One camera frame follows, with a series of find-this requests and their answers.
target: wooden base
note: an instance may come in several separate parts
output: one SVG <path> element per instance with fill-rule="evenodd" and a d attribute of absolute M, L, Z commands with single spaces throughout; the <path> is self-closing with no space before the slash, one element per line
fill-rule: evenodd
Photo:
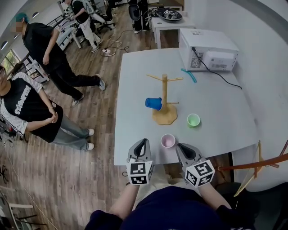
<path fill-rule="evenodd" d="M 170 125 L 177 119 L 177 109 L 173 105 L 167 105 L 166 111 L 153 110 L 153 120 L 160 125 Z"/>

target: white marker cube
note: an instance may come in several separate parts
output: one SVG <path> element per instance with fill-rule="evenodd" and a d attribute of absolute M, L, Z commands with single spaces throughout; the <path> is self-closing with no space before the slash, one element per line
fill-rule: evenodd
<path fill-rule="evenodd" d="M 186 168 L 185 179 L 196 188 L 210 183 L 215 169 L 210 160 L 191 165 Z"/>
<path fill-rule="evenodd" d="M 126 169 L 131 184 L 149 184 L 153 173 L 153 161 L 127 163 Z"/>

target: pink cup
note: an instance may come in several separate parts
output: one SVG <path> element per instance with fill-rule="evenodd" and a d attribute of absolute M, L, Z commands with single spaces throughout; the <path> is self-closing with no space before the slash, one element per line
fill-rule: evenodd
<path fill-rule="evenodd" d="M 165 134 L 162 138 L 161 138 L 161 145 L 164 148 L 171 148 L 175 145 L 175 137 L 172 134 Z"/>

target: black sleeve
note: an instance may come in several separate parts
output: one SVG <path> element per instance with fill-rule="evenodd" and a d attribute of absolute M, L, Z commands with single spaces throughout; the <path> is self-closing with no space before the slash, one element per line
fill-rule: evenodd
<path fill-rule="evenodd" d="M 220 219 L 228 224 L 231 228 L 242 230 L 255 230 L 254 219 L 248 217 L 244 213 L 240 213 L 235 209 L 229 209 L 224 205 L 221 205 L 216 210 Z"/>
<path fill-rule="evenodd" d="M 53 30 L 54 30 L 53 27 L 49 27 L 42 23 L 33 23 L 33 32 L 45 38 L 50 38 L 52 36 Z"/>
<path fill-rule="evenodd" d="M 84 8 L 82 2 L 80 2 L 80 1 L 75 1 L 75 2 L 73 2 L 73 12 L 74 12 L 75 14 L 79 13 L 79 11 L 80 11 L 82 8 Z"/>
<path fill-rule="evenodd" d="M 118 230 L 122 222 L 118 216 L 97 210 L 91 214 L 85 230 Z"/>

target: wooden stand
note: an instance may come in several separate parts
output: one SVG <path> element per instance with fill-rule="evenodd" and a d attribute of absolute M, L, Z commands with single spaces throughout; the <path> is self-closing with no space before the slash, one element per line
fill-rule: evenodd
<path fill-rule="evenodd" d="M 168 80 L 167 74 L 163 74 L 162 79 L 152 75 L 147 76 L 162 81 L 162 108 L 159 111 L 153 109 L 152 118 L 157 124 L 170 125 L 177 119 L 177 109 L 172 104 L 178 104 L 178 102 L 167 103 L 167 82 L 182 80 L 183 78 L 175 78 Z"/>

